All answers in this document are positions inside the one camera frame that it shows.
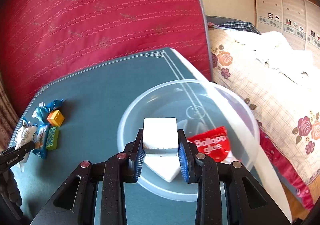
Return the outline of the red balloon glue packet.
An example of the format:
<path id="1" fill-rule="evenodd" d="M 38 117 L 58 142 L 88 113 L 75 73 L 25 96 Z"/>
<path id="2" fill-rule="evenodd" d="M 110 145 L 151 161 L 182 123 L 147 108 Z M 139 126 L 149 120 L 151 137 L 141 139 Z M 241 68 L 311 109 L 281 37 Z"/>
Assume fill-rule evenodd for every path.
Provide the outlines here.
<path id="1" fill-rule="evenodd" d="M 230 164 L 237 161 L 231 150 L 227 129 L 223 126 L 194 135 L 187 141 L 195 144 L 200 153 L 204 153 L 216 162 Z"/>

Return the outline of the small blue snack wrapper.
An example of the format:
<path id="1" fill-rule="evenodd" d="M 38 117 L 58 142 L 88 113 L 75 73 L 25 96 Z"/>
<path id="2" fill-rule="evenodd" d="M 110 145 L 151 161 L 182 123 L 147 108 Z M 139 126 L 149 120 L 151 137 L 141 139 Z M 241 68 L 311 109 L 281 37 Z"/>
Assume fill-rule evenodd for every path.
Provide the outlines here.
<path id="1" fill-rule="evenodd" d="M 58 108 L 60 108 L 63 105 L 64 100 L 58 100 L 55 99 L 54 101 L 50 102 L 48 105 L 46 105 L 46 111 L 48 113 L 57 110 Z"/>

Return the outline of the white sliding wardrobe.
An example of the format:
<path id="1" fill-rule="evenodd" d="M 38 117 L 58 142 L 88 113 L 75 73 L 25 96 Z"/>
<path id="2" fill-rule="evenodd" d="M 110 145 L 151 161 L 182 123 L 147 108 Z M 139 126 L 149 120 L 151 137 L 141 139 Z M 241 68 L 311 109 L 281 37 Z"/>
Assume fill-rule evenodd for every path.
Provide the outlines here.
<path id="1" fill-rule="evenodd" d="M 316 0 L 255 0 L 255 11 L 260 32 L 280 32 L 294 50 L 310 50 L 319 59 Z"/>

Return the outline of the orange yellow toy brick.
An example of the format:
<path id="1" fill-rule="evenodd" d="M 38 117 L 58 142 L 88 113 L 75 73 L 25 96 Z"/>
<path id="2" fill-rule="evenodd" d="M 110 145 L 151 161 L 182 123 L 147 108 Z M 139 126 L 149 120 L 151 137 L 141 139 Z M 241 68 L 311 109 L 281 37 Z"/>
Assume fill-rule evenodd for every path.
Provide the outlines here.
<path id="1" fill-rule="evenodd" d="M 61 127 L 65 120 L 65 117 L 59 110 L 55 110 L 49 113 L 47 117 L 47 121 L 52 125 L 52 126 L 57 126 Z"/>

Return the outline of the plaid pillow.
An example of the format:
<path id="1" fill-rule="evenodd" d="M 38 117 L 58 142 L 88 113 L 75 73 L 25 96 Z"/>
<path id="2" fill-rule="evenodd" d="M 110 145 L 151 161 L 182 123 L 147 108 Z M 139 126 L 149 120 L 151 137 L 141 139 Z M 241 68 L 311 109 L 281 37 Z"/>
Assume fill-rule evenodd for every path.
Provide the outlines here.
<path id="1" fill-rule="evenodd" d="M 237 31 L 246 31 L 257 33 L 261 35 L 261 32 L 251 23 L 246 21 L 228 21 L 218 25 L 219 27 L 223 27 L 226 29 L 233 29 Z"/>

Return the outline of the red upright mattress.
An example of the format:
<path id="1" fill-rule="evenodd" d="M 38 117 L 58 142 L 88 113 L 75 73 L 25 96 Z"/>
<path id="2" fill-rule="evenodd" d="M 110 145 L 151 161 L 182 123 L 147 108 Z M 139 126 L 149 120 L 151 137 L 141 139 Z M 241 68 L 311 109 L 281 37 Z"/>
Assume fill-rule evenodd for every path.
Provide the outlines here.
<path id="1" fill-rule="evenodd" d="M 1 75 L 17 114 L 47 83 L 161 47 L 211 77 L 200 0 L 1 1 Z"/>

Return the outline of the white square block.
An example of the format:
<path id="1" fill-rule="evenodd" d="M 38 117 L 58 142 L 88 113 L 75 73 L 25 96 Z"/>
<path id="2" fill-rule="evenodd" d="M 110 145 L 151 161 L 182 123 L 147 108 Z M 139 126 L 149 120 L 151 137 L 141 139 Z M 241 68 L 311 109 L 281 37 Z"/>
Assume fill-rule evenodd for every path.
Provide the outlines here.
<path id="1" fill-rule="evenodd" d="M 176 118 L 146 118 L 143 123 L 143 150 L 146 154 L 176 155 Z"/>

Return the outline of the white plastic bag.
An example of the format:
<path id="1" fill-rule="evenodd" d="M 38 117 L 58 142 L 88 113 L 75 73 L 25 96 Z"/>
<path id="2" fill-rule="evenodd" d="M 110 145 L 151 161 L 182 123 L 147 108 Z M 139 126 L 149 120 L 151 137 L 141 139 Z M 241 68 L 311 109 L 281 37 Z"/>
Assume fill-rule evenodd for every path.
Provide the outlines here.
<path id="1" fill-rule="evenodd" d="M 35 141 L 37 134 L 37 124 L 32 124 L 26 118 L 22 120 L 22 126 L 18 129 L 15 137 L 15 149 L 19 149 L 30 141 Z"/>

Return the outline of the floral bed quilt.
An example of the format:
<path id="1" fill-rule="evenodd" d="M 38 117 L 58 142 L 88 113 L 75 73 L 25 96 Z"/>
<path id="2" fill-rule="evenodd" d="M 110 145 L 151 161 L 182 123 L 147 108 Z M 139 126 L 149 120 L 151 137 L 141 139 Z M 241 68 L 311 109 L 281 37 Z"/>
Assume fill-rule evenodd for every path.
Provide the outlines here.
<path id="1" fill-rule="evenodd" d="M 305 209 L 319 198 L 319 92 L 287 81 L 232 78 L 234 43 L 226 29 L 208 25 L 213 81 L 244 100 L 260 129 L 270 162 L 295 190 Z"/>

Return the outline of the blue cracker packet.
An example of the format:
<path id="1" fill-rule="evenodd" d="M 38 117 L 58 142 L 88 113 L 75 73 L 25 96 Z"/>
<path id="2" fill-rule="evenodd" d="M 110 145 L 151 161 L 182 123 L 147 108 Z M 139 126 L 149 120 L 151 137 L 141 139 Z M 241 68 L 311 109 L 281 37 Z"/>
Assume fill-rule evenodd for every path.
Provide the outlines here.
<path id="1" fill-rule="evenodd" d="M 41 159 L 46 159 L 48 150 L 46 149 L 46 143 L 48 138 L 50 125 L 40 125 L 36 132 L 35 148 L 32 153 Z"/>

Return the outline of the blue cloth pouch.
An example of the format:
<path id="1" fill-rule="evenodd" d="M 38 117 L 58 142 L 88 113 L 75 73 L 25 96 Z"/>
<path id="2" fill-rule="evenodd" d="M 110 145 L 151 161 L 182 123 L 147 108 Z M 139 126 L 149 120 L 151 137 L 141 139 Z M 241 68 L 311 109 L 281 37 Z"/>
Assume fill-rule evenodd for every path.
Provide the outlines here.
<path id="1" fill-rule="evenodd" d="M 33 111 L 32 118 L 36 118 L 42 124 L 49 124 L 49 121 L 47 120 L 48 115 L 49 112 L 47 111 L 45 103 L 41 102 L 39 103 L 39 106 L 36 107 L 35 111 Z"/>

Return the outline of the clear plastic bowl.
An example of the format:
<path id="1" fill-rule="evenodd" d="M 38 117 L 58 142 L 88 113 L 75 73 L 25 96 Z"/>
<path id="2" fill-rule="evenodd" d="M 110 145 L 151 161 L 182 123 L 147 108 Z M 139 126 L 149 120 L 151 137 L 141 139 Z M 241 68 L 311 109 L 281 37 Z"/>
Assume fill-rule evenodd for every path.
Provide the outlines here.
<path id="1" fill-rule="evenodd" d="M 231 143 L 232 157 L 248 170 L 255 165 L 260 144 L 253 113 L 242 98 L 225 87 L 197 80 L 176 80 L 157 85 L 137 97 L 123 114 L 117 147 L 135 140 L 146 118 L 176 118 L 187 139 L 223 126 Z"/>

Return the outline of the white crumpled clothing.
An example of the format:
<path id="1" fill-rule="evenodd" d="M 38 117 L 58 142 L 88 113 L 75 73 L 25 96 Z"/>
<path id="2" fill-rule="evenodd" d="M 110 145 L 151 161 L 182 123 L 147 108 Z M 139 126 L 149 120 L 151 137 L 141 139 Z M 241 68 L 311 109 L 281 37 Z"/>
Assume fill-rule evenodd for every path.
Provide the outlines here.
<path id="1" fill-rule="evenodd" d="M 319 92 L 319 68 L 309 50 L 293 49 L 282 33 L 262 34 L 228 30 L 234 43 L 232 78 L 287 81 L 306 90 Z"/>

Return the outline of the green dotted toy brick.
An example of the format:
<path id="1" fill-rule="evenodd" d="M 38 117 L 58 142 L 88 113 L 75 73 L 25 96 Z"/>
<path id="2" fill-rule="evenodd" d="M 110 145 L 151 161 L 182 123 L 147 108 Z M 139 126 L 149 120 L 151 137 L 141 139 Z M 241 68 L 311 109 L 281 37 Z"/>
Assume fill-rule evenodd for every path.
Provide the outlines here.
<path id="1" fill-rule="evenodd" d="M 58 127 L 52 127 L 49 129 L 47 142 L 46 142 L 46 149 L 48 151 L 52 151 L 57 148 L 58 136 L 59 136 L 59 128 Z"/>

